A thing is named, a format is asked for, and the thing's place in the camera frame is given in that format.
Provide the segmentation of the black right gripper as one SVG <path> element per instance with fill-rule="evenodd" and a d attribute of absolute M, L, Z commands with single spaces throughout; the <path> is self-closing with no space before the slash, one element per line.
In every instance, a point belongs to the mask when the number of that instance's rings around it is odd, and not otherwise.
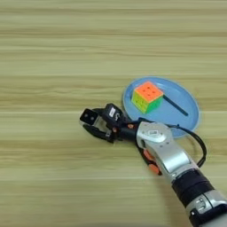
<path fill-rule="evenodd" d="M 115 140 L 128 140 L 130 142 L 136 142 L 139 121 L 130 121 L 125 117 L 121 117 L 117 121 L 106 119 L 107 111 L 105 108 L 94 108 L 93 111 L 105 119 L 108 130 L 102 131 L 95 126 L 84 124 L 83 127 L 92 136 L 105 140 L 109 143 L 113 143 Z"/>

